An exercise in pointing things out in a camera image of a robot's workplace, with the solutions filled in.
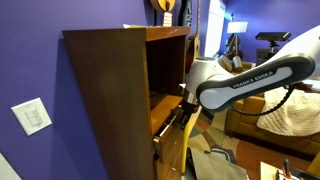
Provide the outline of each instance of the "wooden cabinet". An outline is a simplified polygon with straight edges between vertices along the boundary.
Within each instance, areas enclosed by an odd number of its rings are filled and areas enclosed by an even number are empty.
[[[189,27],[63,31],[109,179],[181,178],[181,130],[172,124],[161,164],[153,137],[182,100],[187,34]]]

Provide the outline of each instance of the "purple wall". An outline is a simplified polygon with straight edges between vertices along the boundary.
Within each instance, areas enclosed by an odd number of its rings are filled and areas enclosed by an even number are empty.
[[[238,21],[248,21],[247,32],[239,34],[239,47],[244,54],[243,61],[250,62],[256,62],[256,48],[269,48],[269,42],[255,39],[259,32],[290,32],[293,39],[320,24],[319,0],[228,0],[227,12],[234,13]],[[229,36],[224,33],[222,41]]]
[[[23,179],[108,179],[61,30],[153,25],[152,13],[148,0],[1,3],[0,152]],[[28,137],[10,107],[37,97],[53,124]]]

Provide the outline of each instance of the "wooden shelf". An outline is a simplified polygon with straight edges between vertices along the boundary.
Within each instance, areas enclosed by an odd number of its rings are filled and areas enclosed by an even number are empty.
[[[63,31],[110,179],[160,180],[153,135],[181,101],[188,34],[189,27]],[[167,95],[153,102],[150,92],[161,89]]]

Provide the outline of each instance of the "cabinet drawer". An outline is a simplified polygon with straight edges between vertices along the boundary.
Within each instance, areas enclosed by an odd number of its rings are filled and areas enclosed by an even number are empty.
[[[181,113],[169,124],[165,123],[155,136],[155,168],[158,180],[181,179],[183,130],[179,127],[180,118]]]

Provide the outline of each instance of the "wall plate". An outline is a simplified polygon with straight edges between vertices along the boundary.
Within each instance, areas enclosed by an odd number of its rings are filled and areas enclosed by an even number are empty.
[[[11,108],[28,136],[52,124],[40,98]]]

